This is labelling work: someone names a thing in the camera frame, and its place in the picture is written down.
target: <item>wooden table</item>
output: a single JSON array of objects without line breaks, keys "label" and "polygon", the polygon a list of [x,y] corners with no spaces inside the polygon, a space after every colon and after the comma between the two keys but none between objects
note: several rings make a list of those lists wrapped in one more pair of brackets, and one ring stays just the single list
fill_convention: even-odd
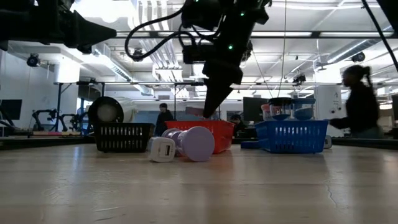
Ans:
[{"label": "wooden table", "polygon": [[398,152],[234,148],[151,163],[95,145],[0,151],[0,223],[398,223]]}]

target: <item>ceiling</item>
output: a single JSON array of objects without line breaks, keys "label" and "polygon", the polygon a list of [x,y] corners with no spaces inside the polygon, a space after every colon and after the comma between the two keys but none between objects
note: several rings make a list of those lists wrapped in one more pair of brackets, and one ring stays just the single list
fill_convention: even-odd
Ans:
[{"label": "ceiling", "polygon": [[[164,15],[165,12],[171,14],[177,11],[181,8],[183,2],[183,0],[140,0],[138,2],[135,0],[81,0],[76,1],[73,7],[91,22],[116,29],[120,32],[125,32],[130,31],[134,25],[143,22],[143,19],[153,19],[153,12],[156,12],[158,17],[160,17]],[[380,25],[382,27],[387,27],[389,25],[388,21],[382,10],[377,7],[377,2],[370,0],[368,3],[373,6],[372,11]],[[282,35],[272,34],[277,36],[274,38],[252,39],[254,54],[252,54],[245,65],[242,65],[244,83],[264,81],[269,83],[281,81],[291,82],[292,78],[300,72],[306,75],[307,82],[330,82],[330,80],[336,80],[336,82],[338,82],[338,80],[340,80],[341,70],[347,66],[353,65],[353,62],[347,62],[345,60],[334,65],[328,65],[327,72],[317,72],[317,79],[314,80],[313,62],[307,62],[307,60],[324,62],[323,60],[327,55],[333,54],[358,40],[347,36],[339,39],[284,39],[284,30],[300,32],[376,32],[376,28],[366,10],[361,9],[360,0],[287,0],[287,2],[284,0],[273,0],[272,7],[266,7],[266,11],[270,19],[263,26],[256,24],[254,31],[279,31],[282,32]],[[159,27],[149,26],[146,31],[170,32],[171,30],[177,30],[180,23],[180,17],[177,16],[167,21],[167,25],[161,24]],[[143,62],[133,62],[130,58],[125,56],[124,41],[124,39],[109,39],[104,43],[111,50],[111,53],[108,55],[111,60],[120,65],[135,81],[193,81],[193,77],[200,77],[201,75],[201,65],[191,66],[182,63],[182,48],[177,39],[171,40],[169,44],[169,50],[172,50],[174,52],[173,54],[170,55],[163,50],[161,53],[157,54],[160,60],[154,61],[155,59],[148,57]],[[134,51],[135,48],[145,48],[144,44],[146,47],[153,47],[154,44],[158,42],[160,42],[160,39],[150,39],[149,37],[131,39],[129,47]],[[389,39],[389,43],[393,49],[398,47],[398,40],[396,39]],[[37,43],[26,42],[12,42],[11,45],[13,45],[14,49],[21,49],[16,50],[19,54],[31,53],[31,50],[33,50],[32,47],[48,47]],[[97,80],[104,80],[106,82],[115,81],[115,74],[110,69],[107,69],[103,63],[96,61],[95,58],[82,56],[75,49],[67,49],[62,45],[52,46],[58,47],[64,52],[55,52],[46,59],[59,60],[59,56],[57,58],[55,55],[63,53],[70,54],[73,55],[73,58],[78,59],[76,61],[82,64],[81,76],[95,77]],[[398,78],[396,70],[391,66],[392,60],[386,53],[387,50],[382,42],[370,46],[363,52],[366,55],[366,59],[362,64],[372,66],[373,72],[375,73],[375,75],[373,75],[374,82],[394,82],[395,78]],[[180,66],[176,72],[173,72],[171,76],[169,75],[170,71],[156,72],[158,68],[157,64],[159,63],[165,63],[169,68],[175,69],[175,64],[171,62],[172,57],[178,60],[178,66]],[[239,98],[245,95],[267,95],[279,89],[276,85],[269,85],[268,87],[263,85],[247,85],[238,86],[237,88],[240,89],[239,92],[235,90],[230,98]],[[308,92],[308,94],[311,94],[311,92],[313,92],[312,88],[313,87],[306,88],[306,90],[302,90],[301,92]],[[114,91],[136,90],[133,87],[126,86],[112,86],[110,89]],[[297,88],[283,86],[281,89],[282,94],[289,94]],[[182,90],[187,90],[188,93],[181,97],[201,98],[205,96],[205,89],[203,88],[185,87],[182,88]]]}]

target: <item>black bin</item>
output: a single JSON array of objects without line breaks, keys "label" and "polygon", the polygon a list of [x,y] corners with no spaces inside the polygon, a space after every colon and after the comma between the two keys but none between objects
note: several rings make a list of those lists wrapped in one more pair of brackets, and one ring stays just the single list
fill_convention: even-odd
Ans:
[{"label": "black bin", "polygon": [[150,123],[97,123],[97,149],[101,152],[145,152],[154,133]]}]

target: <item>security camera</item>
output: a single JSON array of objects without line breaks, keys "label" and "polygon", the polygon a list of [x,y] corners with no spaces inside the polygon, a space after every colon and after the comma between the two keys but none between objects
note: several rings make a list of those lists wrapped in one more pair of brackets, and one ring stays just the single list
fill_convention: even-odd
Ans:
[{"label": "security camera", "polygon": [[358,54],[356,54],[356,55],[354,55],[352,58],[351,58],[351,60],[353,61],[353,62],[363,62],[363,61],[365,61],[365,54],[363,53],[363,52],[360,52],[360,53],[358,53]]},{"label": "security camera", "polygon": [[[142,53],[142,48],[138,47],[134,49],[134,53],[132,54],[132,56],[134,57],[138,57],[138,56],[143,56],[144,54]],[[134,60],[135,62],[141,62],[143,59],[139,59],[139,60]]]},{"label": "security camera", "polygon": [[29,67],[37,68],[40,66],[40,59],[38,54],[30,54],[30,57],[27,59],[26,64]]}]

